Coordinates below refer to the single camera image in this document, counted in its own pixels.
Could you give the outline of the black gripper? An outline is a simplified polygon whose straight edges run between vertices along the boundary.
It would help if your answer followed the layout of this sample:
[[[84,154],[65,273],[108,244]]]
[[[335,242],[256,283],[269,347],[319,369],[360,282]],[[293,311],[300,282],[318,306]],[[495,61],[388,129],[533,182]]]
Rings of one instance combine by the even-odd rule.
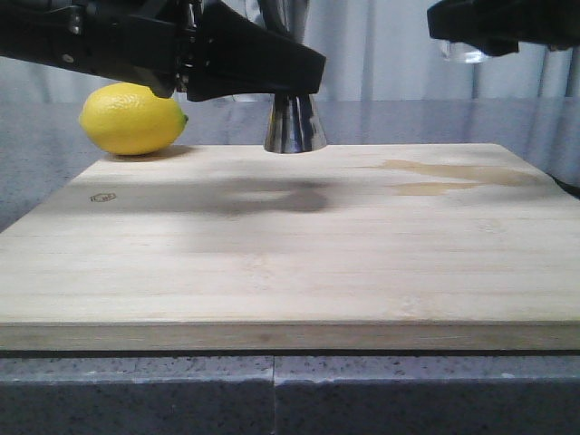
[[[518,53],[520,43],[551,51],[579,45],[578,1],[519,1],[516,38],[508,29],[513,6],[512,1],[439,1],[427,10],[430,37],[491,57]]]
[[[326,58],[260,1],[260,26],[222,1],[4,1],[1,54],[192,102],[315,94]]]

